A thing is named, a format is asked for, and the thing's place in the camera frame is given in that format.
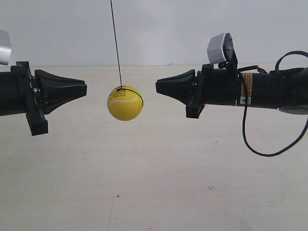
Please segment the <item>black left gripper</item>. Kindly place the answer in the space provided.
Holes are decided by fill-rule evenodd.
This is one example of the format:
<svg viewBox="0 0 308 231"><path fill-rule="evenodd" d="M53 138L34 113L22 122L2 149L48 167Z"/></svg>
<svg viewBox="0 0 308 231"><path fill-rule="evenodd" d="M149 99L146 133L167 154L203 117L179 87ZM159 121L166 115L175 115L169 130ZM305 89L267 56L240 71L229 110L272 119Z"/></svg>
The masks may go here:
<svg viewBox="0 0 308 231"><path fill-rule="evenodd" d="M57 76L41 69L35 70L35 76L41 88L42 106L28 61L18 61L10 71L0 73L0 115L25 114L32 136L48 133L45 115L87 95L84 80Z"/></svg>

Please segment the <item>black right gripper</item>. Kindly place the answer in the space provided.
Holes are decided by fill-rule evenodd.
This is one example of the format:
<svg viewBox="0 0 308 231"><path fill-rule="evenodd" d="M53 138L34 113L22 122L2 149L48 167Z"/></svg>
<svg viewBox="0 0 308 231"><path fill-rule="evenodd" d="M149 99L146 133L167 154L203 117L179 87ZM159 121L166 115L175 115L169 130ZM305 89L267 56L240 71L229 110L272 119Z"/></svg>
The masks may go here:
<svg viewBox="0 0 308 231"><path fill-rule="evenodd" d="M198 119L207 104L235 106L240 98L241 82L234 66L215 69L202 65L197 72L191 69L183 74L158 79L156 92L186 105L186 117Z"/></svg>

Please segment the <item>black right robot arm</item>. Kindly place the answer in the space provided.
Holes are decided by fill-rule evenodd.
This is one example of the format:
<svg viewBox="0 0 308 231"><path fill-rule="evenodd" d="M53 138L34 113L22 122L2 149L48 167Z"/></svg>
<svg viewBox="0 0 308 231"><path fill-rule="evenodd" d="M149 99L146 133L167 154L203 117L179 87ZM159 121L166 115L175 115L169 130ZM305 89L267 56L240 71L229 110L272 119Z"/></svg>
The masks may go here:
<svg viewBox="0 0 308 231"><path fill-rule="evenodd" d="M243 72L238 77L228 69L205 64L198 72L157 80L156 92L186 106L187 118L198 118L209 105L249 106L278 109L282 112L308 113L308 70L291 68L269 73Z"/></svg>

